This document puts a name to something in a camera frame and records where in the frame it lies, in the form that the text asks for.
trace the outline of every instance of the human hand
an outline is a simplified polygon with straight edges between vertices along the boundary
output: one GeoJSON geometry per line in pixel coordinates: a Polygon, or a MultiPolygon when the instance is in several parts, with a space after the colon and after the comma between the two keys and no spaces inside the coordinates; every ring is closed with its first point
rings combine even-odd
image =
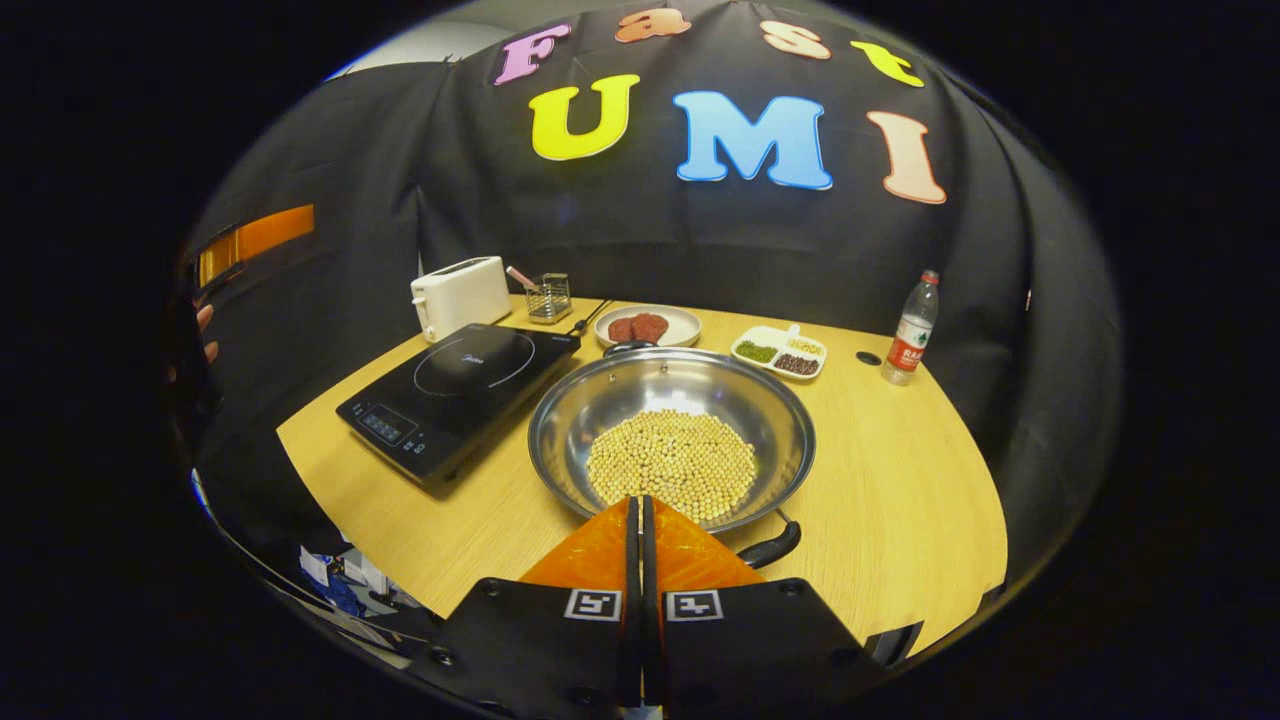
{"type": "MultiPolygon", "coordinates": [[[[204,307],[201,307],[198,302],[192,302],[192,305],[200,309],[196,313],[196,324],[200,327],[200,332],[204,333],[205,328],[209,327],[209,320],[214,318],[214,306],[205,305],[204,307]]],[[[205,360],[212,363],[215,357],[218,357],[218,341],[205,345],[205,360]]],[[[178,379],[178,370],[175,370],[173,365],[170,365],[169,382],[172,383],[177,379],[178,379]]]]}

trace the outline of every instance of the orange object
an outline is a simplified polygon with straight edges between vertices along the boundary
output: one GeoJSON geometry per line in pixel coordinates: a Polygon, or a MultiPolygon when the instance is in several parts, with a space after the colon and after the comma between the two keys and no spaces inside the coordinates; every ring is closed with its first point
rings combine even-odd
{"type": "MultiPolygon", "coordinates": [[[[732,588],[764,578],[710,533],[654,498],[658,593],[732,588]]],[[[596,514],[538,561],[522,583],[558,588],[626,588],[627,500],[596,514]]]]}
{"type": "Polygon", "coordinates": [[[200,287],[209,284],[236,263],[266,252],[276,245],[316,228],[315,205],[282,210],[241,225],[219,237],[200,254],[200,287]]]}

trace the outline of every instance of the wooden table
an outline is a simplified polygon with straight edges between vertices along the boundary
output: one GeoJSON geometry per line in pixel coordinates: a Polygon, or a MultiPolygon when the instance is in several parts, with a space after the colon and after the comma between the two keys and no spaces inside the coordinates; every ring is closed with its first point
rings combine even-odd
{"type": "MultiPolygon", "coordinates": [[[[524,296],[499,324],[568,331],[595,300],[575,299],[556,325],[527,322],[524,296]]],[[[617,302],[609,307],[625,306],[617,302]]],[[[771,320],[694,310],[696,347],[728,352],[746,328],[771,320]]],[[[1007,539],[991,474],[959,414],[922,366],[908,387],[854,357],[884,356],[890,338],[822,325],[803,334],[827,346],[814,380],[790,384],[813,416],[817,457],[783,505],[800,547],[765,578],[809,580],[849,630],[868,635],[923,620],[913,652],[966,620],[1005,577],[1007,539]]],[[[448,616],[483,577],[518,578],[577,528],[529,459],[530,400],[466,462],[447,491],[408,482],[364,447],[334,409],[426,347],[421,334],[346,378],[278,428],[302,482],[334,524],[389,578],[448,616]]],[[[600,357],[590,328],[572,366],[600,357]]],[[[776,514],[719,534],[737,551],[782,530],[776,514]]]]}

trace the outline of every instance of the meat patty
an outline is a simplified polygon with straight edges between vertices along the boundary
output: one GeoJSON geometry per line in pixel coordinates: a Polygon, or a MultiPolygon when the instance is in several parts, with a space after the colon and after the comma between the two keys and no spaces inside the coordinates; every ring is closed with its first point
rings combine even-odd
{"type": "Polygon", "coordinates": [[[631,334],[636,340],[658,342],[658,338],[667,332],[668,327],[671,327],[671,323],[666,318],[654,315],[653,313],[640,313],[631,319],[631,334]]]}
{"type": "Polygon", "coordinates": [[[609,323],[609,340],[613,342],[627,342],[635,340],[631,328],[632,318],[620,318],[609,323]]]}

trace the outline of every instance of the black beans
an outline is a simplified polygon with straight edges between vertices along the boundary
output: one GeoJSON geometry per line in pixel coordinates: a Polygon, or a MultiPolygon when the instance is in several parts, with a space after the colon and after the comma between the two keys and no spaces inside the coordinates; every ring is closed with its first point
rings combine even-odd
{"type": "Polygon", "coordinates": [[[773,366],[797,375],[812,375],[818,372],[817,360],[805,360],[804,357],[796,357],[790,354],[778,357],[778,361],[774,363],[773,366]]]}

